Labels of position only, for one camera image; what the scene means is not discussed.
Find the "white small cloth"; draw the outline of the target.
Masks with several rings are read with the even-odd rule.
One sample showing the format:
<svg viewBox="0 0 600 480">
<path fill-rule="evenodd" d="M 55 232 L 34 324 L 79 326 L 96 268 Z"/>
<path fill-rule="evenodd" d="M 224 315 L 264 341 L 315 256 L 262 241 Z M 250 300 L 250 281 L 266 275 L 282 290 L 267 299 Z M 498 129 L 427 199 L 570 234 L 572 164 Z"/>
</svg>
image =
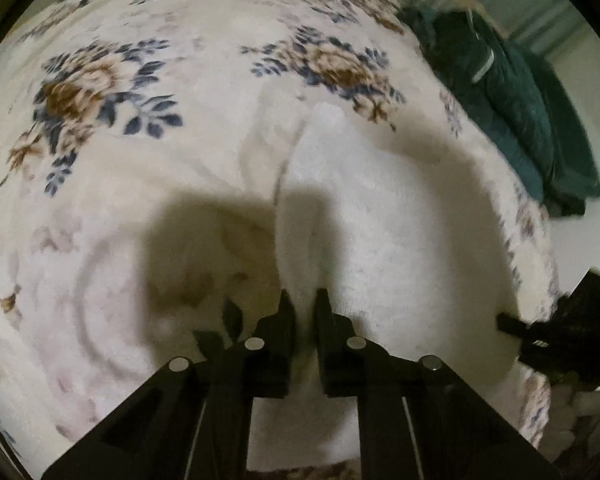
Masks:
<svg viewBox="0 0 600 480">
<path fill-rule="evenodd" d="M 522 401 L 515 346 L 496 329 L 517 311 L 498 218 L 468 162 L 402 152 L 332 104 L 309 114 L 276 207 L 280 284 L 297 312 L 289 396 L 254 407 L 248 466 L 274 471 L 358 457 L 351 399 L 322 393 L 310 341 L 314 295 L 394 356 L 434 354 L 508 422 Z"/>
</svg>

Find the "dark green jacket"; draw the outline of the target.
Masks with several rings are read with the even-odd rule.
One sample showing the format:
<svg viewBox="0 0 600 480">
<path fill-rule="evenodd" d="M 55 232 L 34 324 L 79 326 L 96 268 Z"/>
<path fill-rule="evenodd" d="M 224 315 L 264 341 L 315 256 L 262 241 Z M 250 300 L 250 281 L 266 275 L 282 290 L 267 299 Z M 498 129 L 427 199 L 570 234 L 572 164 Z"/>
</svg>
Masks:
<svg viewBox="0 0 600 480">
<path fill-rule="evenodd" d="M 553 218 L 581 217 L 600 199 L 588 134 L 553 67 L 503 38 L 478 12 L 404 6 L 436 77 L 496 145 Z"/>
</svg>

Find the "floral white fleece blanket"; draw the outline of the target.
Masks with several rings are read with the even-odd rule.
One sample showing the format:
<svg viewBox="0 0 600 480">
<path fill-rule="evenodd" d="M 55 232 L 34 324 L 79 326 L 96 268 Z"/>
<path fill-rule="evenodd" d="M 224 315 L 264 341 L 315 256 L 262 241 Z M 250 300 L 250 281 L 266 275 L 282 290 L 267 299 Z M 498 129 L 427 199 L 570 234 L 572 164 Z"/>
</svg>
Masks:
<svg viewBox="0 0 600 480">
<path fill-rule="evenodd" d="M 0 431 L 32 478 L 174 356 L 250 336 L 283 288 L 276 207 L 318 104 L 454 155 L 498 218 L 517 311 L 550 312 L 541 206 L 392 0 L 64 0 L 0 47 Z M 521 365 L 532 445 L 550 388 Z"/>
</svg>

